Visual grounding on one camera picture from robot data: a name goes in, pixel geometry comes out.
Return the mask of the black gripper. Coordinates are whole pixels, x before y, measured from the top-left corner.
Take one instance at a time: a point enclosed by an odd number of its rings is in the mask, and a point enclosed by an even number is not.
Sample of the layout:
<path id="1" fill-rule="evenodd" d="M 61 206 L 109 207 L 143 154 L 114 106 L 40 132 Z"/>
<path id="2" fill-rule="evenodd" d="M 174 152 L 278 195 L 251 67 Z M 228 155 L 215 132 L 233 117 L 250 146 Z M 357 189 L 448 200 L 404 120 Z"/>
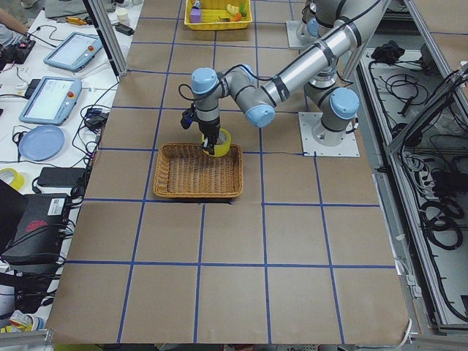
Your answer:
<path id="1" fill-rule="evenodd" d="M 207 155 L 215 154 L 215 145 L 219 138 L 220 117 L 211 121 L 198 121 L 199 130 L 203 134 L 202 150 Z"/>

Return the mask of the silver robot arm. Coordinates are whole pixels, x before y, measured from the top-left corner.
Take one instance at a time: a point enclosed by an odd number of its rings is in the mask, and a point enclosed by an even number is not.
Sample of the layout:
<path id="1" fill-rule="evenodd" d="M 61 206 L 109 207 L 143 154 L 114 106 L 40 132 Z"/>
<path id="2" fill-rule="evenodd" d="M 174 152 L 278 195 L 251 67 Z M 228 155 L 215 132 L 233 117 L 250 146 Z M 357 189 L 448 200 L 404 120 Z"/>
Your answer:
<path id="1" fill-rule="evenodd" d="M 325 1 L 307 0 L 302 9 L 302 20 L 297 32 L 298 37 L 303 41 L 312 40 L 332 28 L 329 8 Z"/>
<path id="2" fill-rule="evenodd" d="M 192 73 L 189 87 L 193 97 L 190 108 L 182 114 L 181 126 L 188 129 L 193 123 L 198 125 L 203 136 L 201 147 L 208 155 L 218 155 L 220 99 L 232 97 L 252 125 L 266 127 L 274 120 L 278 104 L 320 74 L 327 76 L 327 87 L 333 86 L 339 57 L 359 48 L 376 29 L 385 11 L 383 1 L 308 1 L 307 4 L 313 13 L 310 19 L 318 25 L 315 41 L 260 87 L 253 84 L 254 75 L 245 64 L 218 72 L 200 67 Z"/>

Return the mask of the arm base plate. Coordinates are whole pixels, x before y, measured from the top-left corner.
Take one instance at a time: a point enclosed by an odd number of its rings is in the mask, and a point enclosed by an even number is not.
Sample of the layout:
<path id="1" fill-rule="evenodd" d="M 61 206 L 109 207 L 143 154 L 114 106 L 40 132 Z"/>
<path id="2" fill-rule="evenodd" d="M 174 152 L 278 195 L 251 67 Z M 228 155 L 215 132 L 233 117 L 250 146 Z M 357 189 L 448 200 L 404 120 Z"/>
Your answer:
<path id="1" fill-rule="evenodd" d="M 307 49 L 315 40 L 302 20 L 289 20 L 286 23 L 288 45 L 292 49 Z"/>
<path id="2" fill-rule="evenodd" d="M 322 125 L 322 113 L 298 114 L 304 156 L 359 157 L 358 143 L 351 122 L 341 132 Z"/>

